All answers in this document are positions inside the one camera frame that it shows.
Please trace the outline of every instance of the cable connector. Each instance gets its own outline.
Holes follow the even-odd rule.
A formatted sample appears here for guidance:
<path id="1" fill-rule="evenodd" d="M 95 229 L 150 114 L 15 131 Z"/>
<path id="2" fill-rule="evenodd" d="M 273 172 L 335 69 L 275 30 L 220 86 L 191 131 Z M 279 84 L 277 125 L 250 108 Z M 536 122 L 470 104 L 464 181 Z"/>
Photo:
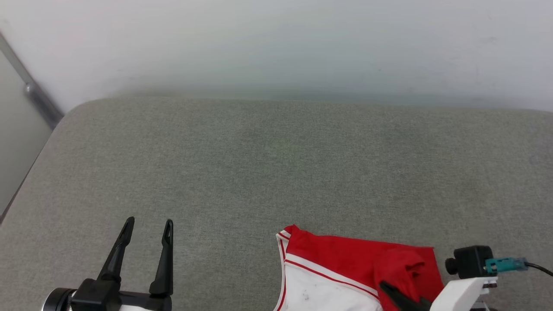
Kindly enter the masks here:
<path id="1" fill-rule="evenodd" d="M 505 258 L 490 258 L 486 259 L 486 266 L 484 269 L 488 274 L 495 274 L 498 272 L 505 271 L 526 271 L 528 267 L 524 264 L 526 258 L 514 258 L 514 257 L 505 257 Z"/>

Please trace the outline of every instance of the red stripe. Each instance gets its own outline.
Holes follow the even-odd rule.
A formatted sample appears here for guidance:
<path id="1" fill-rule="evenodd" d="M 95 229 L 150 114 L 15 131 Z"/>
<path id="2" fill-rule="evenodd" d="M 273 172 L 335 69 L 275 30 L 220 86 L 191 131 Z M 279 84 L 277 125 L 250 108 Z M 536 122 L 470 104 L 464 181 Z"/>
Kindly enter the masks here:
<path id="1" fill-rule="evenodd" d="M 282 233 L 280 233 L 280 232 L 278 233 L 278 235 L 280 235 L 281 237 L 283 237 L 283 238 L 285 238 L 285 239 L 287 239 L 287 240 L 289 240 L 289 239 L 290 239 L 289 237 L 287 237 L 287 236 L 283 235 L 283 234 L 282 234 Z"/>
<path id="2" fill-rule="evenodd" d="M 301 265 L 301 264 L 299 264 L 299 263 L 297 263 L 297 262 L 293 262 L 293 261 L 291 261 L 291 260 L 285 260 L 285 262 L 291 263 L 292 265 L 296 265 L 296 266 L 298 266 L 298 267 L 300 267 L 300 268 L 303 268 L 303 269 L 306 269 L 306 270 L 308 270 L 308 271 L 311 271 L 311 272 L 313 272 L 313 273 L 315 273 L 315 274 L 318 274 L 318 275 L 320 275 L 321 277 L 325 277 L 325 278 L 327 278 L 327 279 L 329 279 L 329 280 L 331 280 L 331 281 L 338 282 L 338 283 L 342 283 L 342 284 L 346 284 L 346 285 L 349 285 L 349 286 L 353 286 L 353 287 L 358 288 L 358 289 L 360 289 L 360 290 L 362 290 L 362 291 L 364 291 L 364 292 L 366 292 L 366 293 L 371 294 L 372 296 L 374 296 L 375 298 L 378 299 L 378 296 L 377 296 L 377 295 L 375 295 L 375 294 L 371 293 L 370 291 L 368 291 L 368 290 L 366 290 L 366 289 L 364 289 L 364 288 L 361 288 L 361 287 L 359 287 L 359 286 L 355 286 L 355 285 L 353 285 L 353 284 L 350 284 L 350 283 L 347 283 L 347 282 L 344 282 L 344 281 L 339 281 L 339 280 L 337 280 L 337 279 L 333 279 L 333 278 L 331 278 L 331 277 L 329 277 L 329 276 L 327 276 L 327 275 L 325 275 L 325 274 L 322 274 L 321 272 L 315 271 L 315 270 L 313 270 L 313 269 L 309 269 L 309 268 L 307 268 L 306 266 Z"/>
<path id="3" fill-rule="evenodd" d="M 282 258 L 283 260 L 286 260 L 286 253 L 284 252 L 284 244 L 282 241 L 280 241 L 280 249 L 282 250 Z M 280 301 L 280 304 L 278 305 L 278 308 L 276 311 L 279 311 L 280 308 L 282 308 L 282 305 L 284 304 L 284 297 L 286 296 L 286 276 L 284 276 L 284 289 L 282 290 L 282 300 Z"/>

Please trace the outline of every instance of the white wall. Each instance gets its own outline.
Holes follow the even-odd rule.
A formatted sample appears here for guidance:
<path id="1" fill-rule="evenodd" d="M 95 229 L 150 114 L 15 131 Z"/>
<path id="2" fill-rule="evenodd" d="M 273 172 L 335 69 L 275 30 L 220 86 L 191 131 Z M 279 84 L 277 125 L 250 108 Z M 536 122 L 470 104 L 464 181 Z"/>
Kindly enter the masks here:
<path id="1" fill-rule="evenodd" d="M 24 85 L 0 52 L 0 215 L 51 134 L 23 95 Z"/>
<path id="2" fill-rule="evenodd" d="M 551 0 L 0 0 L 63 111 L 186 95 L 553 111 Z"/>

